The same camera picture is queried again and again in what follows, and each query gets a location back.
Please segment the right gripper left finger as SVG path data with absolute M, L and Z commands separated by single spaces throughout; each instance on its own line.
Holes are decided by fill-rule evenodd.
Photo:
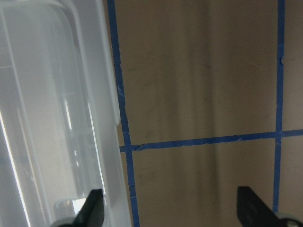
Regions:
M 101 227 L 105 221 L 104 197 L 102 189 L 90 191 L 75 218 L 66 218 L 53 223 L 54 227 Z

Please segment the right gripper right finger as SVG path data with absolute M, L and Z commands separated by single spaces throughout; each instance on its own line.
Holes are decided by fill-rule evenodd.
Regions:
M 237 218 L 243 227 L 301 227 L 295 218 L 279 217 L 248 186 L 237 188 Z

